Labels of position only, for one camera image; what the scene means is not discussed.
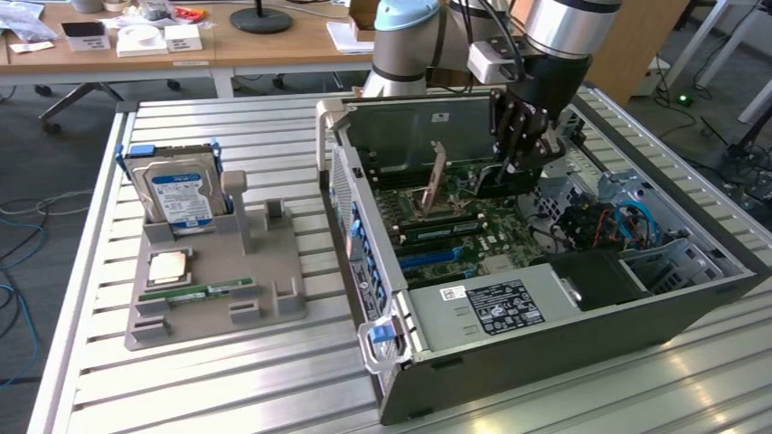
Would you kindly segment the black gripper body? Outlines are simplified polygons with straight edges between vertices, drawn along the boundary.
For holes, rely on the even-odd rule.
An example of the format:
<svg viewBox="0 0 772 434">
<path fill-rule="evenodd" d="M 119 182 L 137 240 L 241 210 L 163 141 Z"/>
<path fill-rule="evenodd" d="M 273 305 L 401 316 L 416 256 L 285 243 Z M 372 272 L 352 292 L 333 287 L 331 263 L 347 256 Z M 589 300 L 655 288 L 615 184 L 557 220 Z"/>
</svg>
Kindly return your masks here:
<svg viewBox="0 0 772 434">
<path fill-rule="evenodd" d="M 589 57 L 564 59 L 551 55 L 525 57 L 525 77 L 507 85 L 525 103 L 545 109 L 557 118 L 565 109 L 589 69 Z"/>
</svg>

